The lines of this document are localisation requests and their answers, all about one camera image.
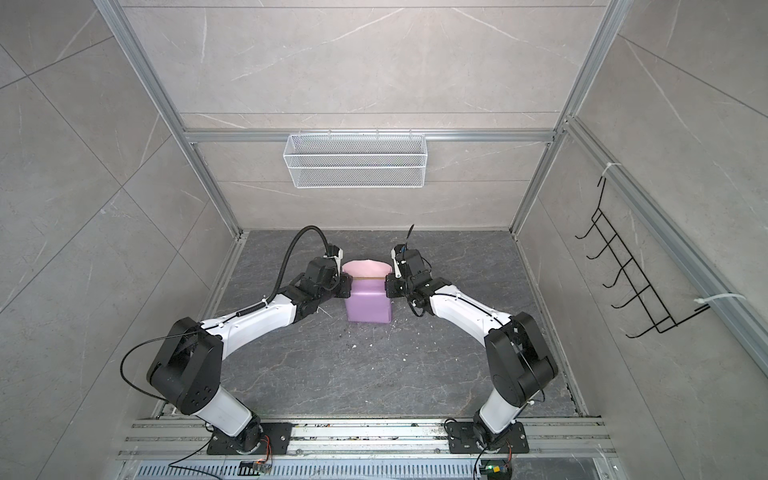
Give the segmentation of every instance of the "wire basket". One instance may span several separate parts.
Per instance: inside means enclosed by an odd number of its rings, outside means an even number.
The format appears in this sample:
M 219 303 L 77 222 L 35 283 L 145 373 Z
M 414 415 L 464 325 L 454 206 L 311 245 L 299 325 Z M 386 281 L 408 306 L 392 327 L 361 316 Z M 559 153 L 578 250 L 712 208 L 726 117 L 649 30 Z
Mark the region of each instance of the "wire basket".
M 283 158 L 296 188 L 423 187 L 422 134 L 293 134 Z

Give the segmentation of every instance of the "gray stone floor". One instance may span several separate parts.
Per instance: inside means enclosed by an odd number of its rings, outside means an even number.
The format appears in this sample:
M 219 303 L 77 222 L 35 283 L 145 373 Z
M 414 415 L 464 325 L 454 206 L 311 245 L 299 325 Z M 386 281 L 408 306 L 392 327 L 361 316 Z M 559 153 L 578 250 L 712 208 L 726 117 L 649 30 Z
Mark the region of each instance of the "gray stone floor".
M 406 232 L 327 231 L 345 260 L 387 261 Z M 223 295 L 218 314 L 248 306 L 273 287 L 295 232 L 253 231 Z M 498 310 L 525 311 L 541 325 L 520 257 L 506 232 L 419 232 L 409 246 L 463 292 Z M 293 251 L 285 281 L 322 254 L 314 232 Z M 392 323 L 350 323 L 333 299 L 312 316 L 272 331 L 228 357 L 222 385 L 261 415 L 471 416 L 491 392 L 485 349 L 450 322 L 414 316 L 405 300 L 392 305 Z M 575 416 L 560 374 L 547 400 L 526 416 Z

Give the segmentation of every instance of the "cable tie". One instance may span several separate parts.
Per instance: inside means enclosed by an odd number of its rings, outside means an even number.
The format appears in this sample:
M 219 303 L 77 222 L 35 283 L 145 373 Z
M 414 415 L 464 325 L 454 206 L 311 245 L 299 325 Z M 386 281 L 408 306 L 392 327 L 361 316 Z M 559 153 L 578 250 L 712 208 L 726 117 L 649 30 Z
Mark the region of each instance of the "cable tie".
M 603 173 L 602 173 L 602 174 L 600 174 L 600 176 L 601 176 L 601 177 L 605 177 L 605 172 L 607 172 L 607 171 L 608 171 L 608 169 L 609 169 L 609 168 L 611 168 L 611 167 L 613 167 L 614 165 L 621 165 L 621 164 L 614 164 L 614 163 L 611 163 L 611 162 L 608 162 L 608 163 L 606 163 L 606 164 L 605 164 L 605 170 L 603 170 Z
M 727 297 L 741 298 L 742 300 L 746 300 L 746 297 L 744 295 L 740 295 L 739 293 L 718 293 L 717 295 L 708 296 L 707 298 L 694 298 L 694 302 L 704 304 L 710 302 L 711 300 Z

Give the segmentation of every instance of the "black cable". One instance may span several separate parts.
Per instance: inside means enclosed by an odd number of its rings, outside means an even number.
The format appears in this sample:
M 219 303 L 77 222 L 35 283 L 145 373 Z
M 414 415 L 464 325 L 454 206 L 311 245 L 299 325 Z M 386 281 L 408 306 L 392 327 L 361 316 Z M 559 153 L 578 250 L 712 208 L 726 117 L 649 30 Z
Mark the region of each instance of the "black cable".
M 477 477 L 475 477 L 475 474 L 478 470 L 478 462 L 480 461 L 480 457 L 482 457 L 482 454 L 485 453 L 485 451 L 488 450 L 488 447 L 483 447 L 482 452 L 480 452 L 480 455 L 478 455 L 478 458 L 475 459 L 475 466 L 472 467 L 472 480 L 475 480 Z
M 456 296 L 456 295 L 451 295 L 450 293 L 433 293 L 433 295 L 450 296 L 451 298 L 456 298 L 456 299 L 459 299 L 459 300 L 463 300 L 466 303 L 468 303 L 468 304 L 472 305 L 473 307 L 475 307 L 477 310 L 480 310 L 481 312 L 483 312 L 485 315 L 488 315 L 492 319 L 496 320 L 496 323 L 498 323 L 499 325 L 503 326 L 503 323 L 500 322 L 496 317 L 491 315 L 490 312 L 488 312 L 487 310 L 482 309 L 481 307 L 475 305 L 474 303 L 470 302 L 469 300 L 467 300 L 465 298 L 462 298 L 462 297 Z M 522 352 L 522 350 L 518 349 L 518 346 L 516 346 L 516 345 L 515 345 L 515 350 L 517 350 L 517 353 L 519 353 L 520 357 L 523 358 L 523 362 L 525 362 L 525 365 L 528 366 L 528 369 L 531 370 L 531 375 L 533 376 L 533 380 L 536 381 L 536 386 L 538 387 L 538 391 L 541 392 L 541 402 L 542 403 L 546 402 L 547 401 L 547 394 L 544 393 L 544 389 L 541 387 L 541 383 L 538 381 L 538 378 L 536 378 L 536 374 L 533 373 L 533 368 L 531 368 L 531 364 L 528 363 L 528 359 L 525 358 L 525 354 Z
M 448 440 L 456 440 L 456 437 L 451 435 L 448 432 L 448 424 L 449 423 L 456 423 L 458 420 L 454 419 L 453 417 L 448 417 L 447 419 L 443 420 L 442 422 L 442 429 L 445 430 L 445 434 L 448 436 Z
M 205 330 L 208 330 L 208 329 L 212 329 L 212 328 L 214 328 L 214 327 L 216 327 L 216 326 L 218 326 L 218 324 L 216 324 L 216 325 L 212 325 L 212 326 L 209 326 L 209 327 L 207 327 Z M 157 395 L 155 395 L 155 394 L 152 394 L 152 393 L 149 393 L 149 392 L 147 392 L 146 390 L 140 389 L 139 387 L 137 387 L 136 385 L 134 385 L 134 384 L 133 384 L 133 383 L 132 383 L 132 382 L 131 382 L 131 381 L 130 381 L 128 378 L 126 378 L 126 376 L 125 376 L 125 373 L 123 372 L 123 367 L 124 367 L 124 365 L 125 365 L 125 360 L 128 358 L 128 356 L 129 356 L 130 354 L 132 354 L 132 352 L 133 352 L 134 350 L 136 350 L 136 349 L 137 349 L 137 348 L 139 348 L 140 346 L 144 346 L 144 345 L 147 345 L 148 343 L 152 343 L 152 342 L 157 342 L 157 341 L 159 341 L 159 340 L 165 340 L 165 339 L 173 339 L 173 338 L 177 338 L 177 337 L 180 337 L 180 336 L 185 336 L 185 335 L 193 335 L 193 334 L 194 334 L 194 331 L 193 331 L 193 332 L 186 332 L 186 333 L 178 333 L 177 335 L 166 335 L 166 336 L 159 336 L 159 337 L 157 337 L 156 339 L 151 339 L 151 340 L 147 340 L 147 341 L 145 341 L 145 342 L 139 343 L 139 344 L 138 344 L 138 345 L 136 345 L 134 348 L 132 348 L 132 349 L 128 350 L 128 351 L 127 351 L 127 353 L 126 353 L 125 355 L 123 355 L 123 359 L 120 361 L 120 377 L 121 377 L 121 378 L 123 379 L 123 381 L 125 381 L 125 382 L 126 382 L 126 383 L 127 383 L 127 384 L 128 384 L 128 385 L 129 385 L 129 386 L 132 388 L 132 389 L 134 389 L 134 390 L 137 390 L 137 391 L 139 391 L 139 392 L 141 392 L 141 393 L 145 394 L 146 396 L 150 396 L 150 397 L 152 397 L 153 399 L 158 399 L 158 400 L 162 400 L 163 402 L 168 402 L 166 399 L 164 399 L 164 398 L 163 398 L 163 397 L 161 397 L 161 396 L 157 396 Z
M 186 460 L 187 458 L 190 458 L 192 455 L 196 455 L 197 453 L 199 453 L 199 452 L 200 452 L 200 450 L 202 450 L 202 449 L 206 448 L 206 447 L 208 446 L 208 444 L 210 443 L 210 441 L 211 441 L 211 439 L 212 439 L 212 438 L 213 438 L 213 437 L 211 437 L 210 439 L 208 439 L 208 441 L 207 441 L 207 442 L 205 442 L 205 443 L 203 444 L 203 446 L 201 446 L 200 448 L 198 448 L 198 449 L 197 449 L 197 450 L 195 450 L 194 452 L 190 453 L 189 455 L 187 455 L 187 456 L 186 456 L 186 457 L 184 457 L 184 458 L 179 458 L 179 459 L 178 459 L 177 461 L 175 461 L 175 462 L 171 462 L 171 463 L 169 463 L 169 464 L 168 464 L 168 466 L 169 466 L 169 467 L 171 467 L 171 468 L 180 468 L 181 470 L 188 470 L 188 471 L 190 471 L 190 472 L 198 472 L 198 473 L 202 473 L 202 474 L 205 474 L 205 475 L 209 475 L 209 476 L 211 476 L 211 477 L 214 477 L 214 478 L 218 478 L 218 480 L 224 480 L 224 479 L 223 479 L 223 478 L 221 478 L 219 475 L 216 475 L 215 473 L 206 472 L 205 470 L 198 470 L 197 468 L 191 468 L 191 467 L 179 467 L 179 466 L 176 466 L 176 464 L 177 464 L 177 463 L 179 463 L 179 462 L 183 462 L 183 461 L 184 461 L 184 460 Z
M 299 233 L 297 233 L 293 237 L 293 240 L 291 240 L 291 243 L 288 246 L 288 250 L 286 250 L 285 256 L 283 257 L 283 263 L 282 265 L 280 265 L 280 271 L 277 274 L 277 281 L 275 282 L 275 286 L 272 288 L 272 293 L 270 294 L 270 296 L 260 301 L 259 303 L 254 303 L 251 306 L 247 306 L 242 310 L 236 311 L 231 316 L 221 321 L 220 324 L 227 323 L 235 317 L 245 316 L 245 315 L 248 315 L 249 313 L 253 313 L 253 312 L 256 312 L 257 310 L 261 310 L 262 308 L 267 306 L 272 300 L 275 299 L 275 297 L 277 296 L 277 292 L 280 290 L 280 285 L 283 283 L 283 276 L 285 275 L 286 268 L 288 267 L 288 260 L 290 259 L 290 255 L 293 252 L 293 248 L 296 246 L 296 243 L 298 243 L 299 238 L 301 238 L 302 235 L 304 235 L 306 232 L 310 230 L 315 230 L 320 235 L 320 239 L 323 240 L 323 246 L 326 249 L 326 256 L 327 257 L 333 256 L 333 252 L 331 252 L 330 245 L 328 244 L 328 239 L 326 239 L 326 235 L 323 233 L 323 231 L 320 228 L 315 227 L 314 225 L 307 225 L 303 229 L 299 230 Z M 293 282 L 296 282 L 298 280 L 300 280 L 299 277 L 294 279 Z M 341 282 L 341 272 L 339 272 L 339 276 L 336 280 L 336 283 L 326 290 L 333 290 L 339 285 L 340 282 Z
M 296 236 L 293 238 L 293 240 L 291 240 L 290 245 L 288 246 L 288 250 L 286 250 L 286 254 L 283 257 L 283 264 L 280 265 L 280 271 L 277 274 L 277 281 L 275 282 L 275 287 L 272 288 L 272 293 L 270 294 L 270 296 L 266 298 L 266 302 L 264 302 L 263 304 L 269 304 L 269 302 L 274 300 L 275 297 L 277 296 L 277 291 L 280 290 L 280 284 L 283 282 L 283 275 L 285 275 L 286 268 L 288 267 L 288 260 L 290 260 L 290 254 L 293 252 L 293 248 L 299 242 L 299 238 L 301 238 L 302 235 L 304 235 L 306 232 L 310 230 L 315 230 L 320 235 L 320 238 L 323 239 L 323 246 L 326 248 L 326 256 L 327 257 L 333 256 L 333 252 L 331 252 L 331 248 L 330 248 L 330 245 L 328 244 L 328 240 L 326 239 L 326 235 L 323 233 L 323 231 L 320 228 L 315 227 L 314 225 L 307 225 L 303 229 L 299 230 L 299 233 L 297 233 Z
M 513 342 L 512 345 L 515 346 L 515 350 L 518 350 L 518 346 L 515 345 Z M 536 374 L 533 373 L 533 368 L 531 368 L 531 364 L 528 363 L 528 359 L 525 358 L 525 354 L 522 350 L 518 350 L 518 353 L 520 353 L 520 356 L 523 358 L 523 362 L 525 362 L 525 365 L 528 366 L 528 369 L 531 370 L 531 376 L 533 377 L 533 380 L 536 382 L 536 386 L 538 387 L 538 391 L 541 392 L 541 403 L 544 403 L 547 401 L 547 394 L 544 393 L 544 389 L 541 387 L 541 383 L 538 382 L 538 378 L 536 378 Z
M 496 323 L 498 323 L 499 325 L 501 325 L 501 326 L 504 326 L 504 323 L 502 323 L 502 322 L 501 322 L 501 320 L 499 320 L 499 319 L 497 319 L 496 317 L 494 317 L 494 316 L 493 316 L 493 315 L 492 315 L 492 314 L 491 314 L 489 311 L 487 311 L 487 310 L 485 310 L 485 309 L 482 309 L 481 307 L 479 307 L 479 306 L 475 305 L 474 303 L 470 302 L 470 301 L 469 301 L 469 300 L 467 300 L 466 298 L 462 298 L 462 297 L 460 297 L 460 296 L 456 296 L 456 295 L 451 295 L 450 293 L 433 293 L 432 295 L 450 296 L 451 298 L 455 298 L 455 299 L 461 300 L 461 301 L 463 301 L 463 302 L 465 302 L 465 303 L 468 303 L 469 305 L 472 305 L 473 307 L 475 307 L 477 310 L 480 310 L 481 312 L 483 312 L 485 315 L 488 315 L 488 316 L 490 316 L 490 317 L 491 317 L 493 320 L 495 320 L 495 321 L 496 321 Z

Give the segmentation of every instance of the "pink fabric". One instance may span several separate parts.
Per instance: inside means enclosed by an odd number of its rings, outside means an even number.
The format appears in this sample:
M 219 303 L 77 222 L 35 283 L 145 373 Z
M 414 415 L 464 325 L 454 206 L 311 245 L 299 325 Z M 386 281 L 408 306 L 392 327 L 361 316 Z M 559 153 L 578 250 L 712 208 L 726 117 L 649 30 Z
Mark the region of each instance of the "pink fabric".
M 375 260 L 352 260 L 344 263 L 341 270 L 353 278 L 384 278 L 392 273 L 392 265 Z

